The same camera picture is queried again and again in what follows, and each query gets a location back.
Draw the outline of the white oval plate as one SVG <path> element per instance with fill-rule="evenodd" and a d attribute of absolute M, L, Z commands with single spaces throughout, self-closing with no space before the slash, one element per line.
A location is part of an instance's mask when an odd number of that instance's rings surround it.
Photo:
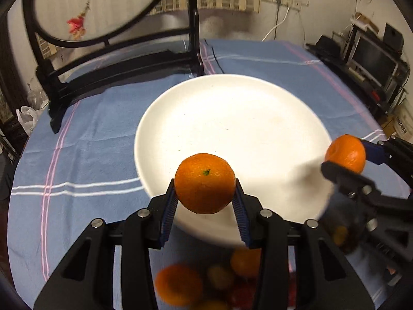
<path fill-rule="evenodd" d="M 331 139 L 304 102 L 270 82 L 201 76 L 162 93 L 139 122 L 134 161 L 150 197 L 166 192 L 181 162 L 223 158 L 245 193 L 293 222 L 318 219 L 333 193 L 321 173 Z"/>

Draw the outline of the black hat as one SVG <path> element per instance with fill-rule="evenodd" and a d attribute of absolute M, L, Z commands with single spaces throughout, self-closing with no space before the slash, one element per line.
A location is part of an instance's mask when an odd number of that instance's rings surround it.
<path fill-rule="evenodd" d="M 323 55 L 339 56 L 341 47 L 332 38 L 325 35 L 320 36 L 315 44 L 307 43 L 306 47 L 312 52 Z"/>

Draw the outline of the small orange mandarin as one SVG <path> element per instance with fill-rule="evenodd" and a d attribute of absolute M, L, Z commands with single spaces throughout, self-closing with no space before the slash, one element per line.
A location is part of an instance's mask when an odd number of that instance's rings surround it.
<path fill-rule="evenodd" d="M 359 138 L 345 134 L 330 144 L 324 160 L 361 174 L 366 165 L 366 150 Z"/>

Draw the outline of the white plastic bag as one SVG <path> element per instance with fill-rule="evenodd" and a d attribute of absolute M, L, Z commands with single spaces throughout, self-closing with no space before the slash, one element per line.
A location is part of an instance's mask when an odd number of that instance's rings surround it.
<path fill-rule="evenodd" d="M 30 106 L 22 106 L 16 109 L 18 122 L 28 136 L 32 134 L 42 113 L 42 109 L 35 110 Z"/>

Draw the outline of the dark computer monitor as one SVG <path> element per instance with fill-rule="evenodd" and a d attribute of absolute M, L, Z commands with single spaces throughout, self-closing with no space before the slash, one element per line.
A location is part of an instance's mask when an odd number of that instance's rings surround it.
<path fill-rule="evenodd" d="M 347 66 L 386 89 L 398 70 L 399 63 L 378 41 L 359 29 L 349 48 Z"/>

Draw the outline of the large orange mandarin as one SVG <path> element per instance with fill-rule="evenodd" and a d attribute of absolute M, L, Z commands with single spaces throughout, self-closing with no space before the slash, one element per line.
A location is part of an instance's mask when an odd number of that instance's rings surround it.
<path fill-rule="evenodd" d="M 198 153 L 179 165 L 174 177 L 176 196 L 189 211 L 215 214 L 234 197 L 236 177 L 222 158 Z"/>

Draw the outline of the black framed embroidery screen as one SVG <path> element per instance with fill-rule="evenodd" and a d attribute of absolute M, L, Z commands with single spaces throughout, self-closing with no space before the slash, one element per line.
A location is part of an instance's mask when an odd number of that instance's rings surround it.
<path fill-rule="evenodd" d="M 131 36 L 130 30 L 164 11 L 167 3 L 188 14 L 186 25 L 151 29 Z M 67 109 L 79 99 L 156 71 L 189 69 L 204 73 L 200 54 L 198 0 L 22 0 L 29 43 L 37 67 L 36 77 L 49 98 L 48 114 L 54 133 L 60 131 Z M 99 67 L 71 81 L 64 74 L 95 59 L 126 48 L 182 36 L 186 48 L 166 48 Z"/>

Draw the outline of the blue striped tablecloth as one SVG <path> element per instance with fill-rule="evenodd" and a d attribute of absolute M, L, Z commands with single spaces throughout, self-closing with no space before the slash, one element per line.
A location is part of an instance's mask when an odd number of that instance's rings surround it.
<path fill-rule="evenodd" d="M 384 138 L 354 93 L 297 45 L 208 40 L 201 49 L 207 74 L 243 74 L 282 87 L 317 114 L 331 137 Z M 155 74 L 82 99 L 68 109 L 58 134 L 47 114 L 40 117 L 18 163 L 9 206 L 11 274 L 27 305 L 34 305 L 90 221 L 123 220 L 147 205 L 134 165 L 135 131 L 161 93 L 191 78 L 188 71 Z"/>

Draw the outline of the cardboard box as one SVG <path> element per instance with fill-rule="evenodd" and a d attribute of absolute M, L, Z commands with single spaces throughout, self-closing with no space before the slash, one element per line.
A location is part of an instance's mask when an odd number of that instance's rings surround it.
<path fill-rule="evenodd" d="M 412 116 L 407 111 L 390 114 L 381 127 L 387 137 L 397 136 L 412 143 Z"/>

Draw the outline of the wall power strip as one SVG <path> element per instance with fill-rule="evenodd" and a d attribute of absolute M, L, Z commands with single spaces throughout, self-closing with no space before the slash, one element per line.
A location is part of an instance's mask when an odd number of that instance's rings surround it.
<path fill-rule="evenodd" d="M 300 0 L 262 0 L 262 1 L 273 3 L 273 4 L 278 4 L 280 6 L 285 6 L 295 11 L 300 11 L 302 8 L 302 2 Z"/>

